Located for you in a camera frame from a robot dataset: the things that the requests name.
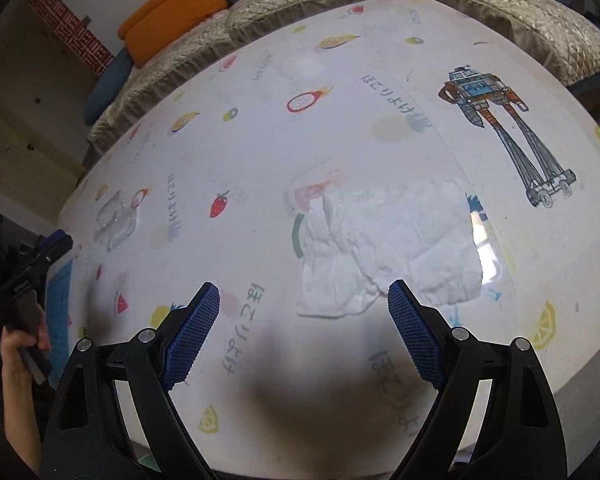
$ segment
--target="textured blue pad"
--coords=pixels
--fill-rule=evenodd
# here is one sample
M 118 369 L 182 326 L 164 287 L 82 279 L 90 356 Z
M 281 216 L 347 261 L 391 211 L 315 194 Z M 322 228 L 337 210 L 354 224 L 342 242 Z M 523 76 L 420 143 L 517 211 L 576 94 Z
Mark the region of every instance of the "textured blue pad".
M 166 349 L 164 368 L 160 382 L 170 391 L 176 383 L 187 378 L 202 343 L 220 312 L 220 293 L 211 286 L 198 301 Z
M 416 307 L 397 282 L 389 287 L 389 313 L 420 376 L 439 390 L 446 382 L 440 365 L 442 350 Z

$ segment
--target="silver screw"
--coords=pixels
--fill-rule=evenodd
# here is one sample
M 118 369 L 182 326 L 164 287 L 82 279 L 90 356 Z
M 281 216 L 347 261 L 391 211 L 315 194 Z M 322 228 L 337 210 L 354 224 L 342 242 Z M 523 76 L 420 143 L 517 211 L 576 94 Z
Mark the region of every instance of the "silver screw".
M 456 326 L 452 331 L 451 335 L 458 339 L 458 341 L 465 341 L 469 339 L 469 331 L 461 326 Z
M 516 346 L 522 350 L 529 350 L 531 348 L 531 343 L 529 341 L 527 341 L 525 338 L 523 337 L 519 337 L 516 339 Z
M 84 352 L 85 350 L 91 348 L 91 339 L 88 337 L 82 338 L 80 341 L 78 341 L 75 347 L 78 349 L 78 352 Z
M 143 343 L 148 343 L 155 337 L 155 330 L 153 328 L 145 328 L 141 333 L 138 334 L 138 339 Z

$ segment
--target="forearm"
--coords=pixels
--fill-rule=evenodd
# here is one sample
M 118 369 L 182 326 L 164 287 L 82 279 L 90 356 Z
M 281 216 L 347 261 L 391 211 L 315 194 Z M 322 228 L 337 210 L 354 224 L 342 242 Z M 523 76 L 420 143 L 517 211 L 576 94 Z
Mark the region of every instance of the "forearm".
M 36 473 L 40 470 L 42 446 L 31 393 L 31 378 L 17 371 L 2 370 L 4 434 L 19 457 Z

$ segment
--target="blue mat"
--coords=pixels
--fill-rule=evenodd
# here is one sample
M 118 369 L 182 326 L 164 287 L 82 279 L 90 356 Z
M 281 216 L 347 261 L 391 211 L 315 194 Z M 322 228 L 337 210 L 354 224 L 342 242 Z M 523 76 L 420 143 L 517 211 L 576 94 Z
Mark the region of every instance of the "blue mat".
M 73 259 L 69 260 L 46 282 L 45 313 L 52 348 L 49 360 L 53 366 L 53 371 L 49 375 L 49 384 L 54 388 L 58 387 L 64 366 L 69 359 L 67 317 L 73 262 Z

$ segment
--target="robot drawing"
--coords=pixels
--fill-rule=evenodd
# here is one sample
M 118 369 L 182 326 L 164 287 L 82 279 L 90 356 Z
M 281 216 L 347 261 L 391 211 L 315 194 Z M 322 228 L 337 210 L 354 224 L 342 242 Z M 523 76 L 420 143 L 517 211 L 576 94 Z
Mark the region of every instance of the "robot drawing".
M 559 190 L 565 196 L 571 196 L 571 184 L 576 181 L 575 173 L 563 170 L 549 149 L 522 120 L 512 104 L 518 106 L 522 112 L 528 111 L 528 106 L 497 76 L 481 74 L 468 66 L 456 68 L 449 73 L 449 81 L 445 82 L 438 96 L 448 103 L 458 105 L 471 124 L 483 128 L 482 118 L 485 118 L 493 127 L 518 170 L 531 205 L 535 207 L 542 202 L 545 207 L 551 207 L 554 203 L 552 195 Z M 540 164 L 544 178 L 490 112 L 489 101 L 502 106 L 516 121 Z

